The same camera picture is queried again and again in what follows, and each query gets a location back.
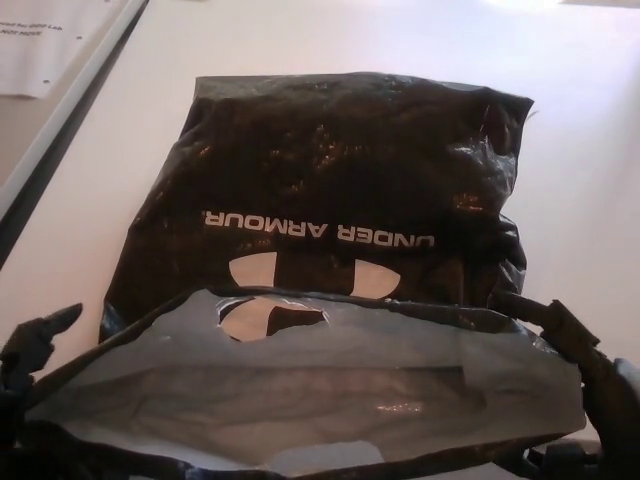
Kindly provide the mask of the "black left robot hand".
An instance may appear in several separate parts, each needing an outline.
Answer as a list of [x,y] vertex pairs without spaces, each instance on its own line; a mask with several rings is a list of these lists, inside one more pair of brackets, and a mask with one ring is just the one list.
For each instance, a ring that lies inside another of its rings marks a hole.
[[15,327],[1,349],[1,406],[16,404],[34,383],[33,374],[44,369],[54,352],[53,339],[80,317],[77,303],[48,316]]

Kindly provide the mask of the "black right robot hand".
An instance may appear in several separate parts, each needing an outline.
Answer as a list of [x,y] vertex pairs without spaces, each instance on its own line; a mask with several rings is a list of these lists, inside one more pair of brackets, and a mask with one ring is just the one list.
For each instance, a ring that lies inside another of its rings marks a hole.
[[549,443],[503,457],[497,466],[526,479],[637,479],[639,477],[639,371],[630,362],[610,360],[600,340],[560,301],[548,305],[513,293],[497,293],[491,308],[542,328],[546,340],[579,368],[583,408],[598,433],[600,450],[578,443]]

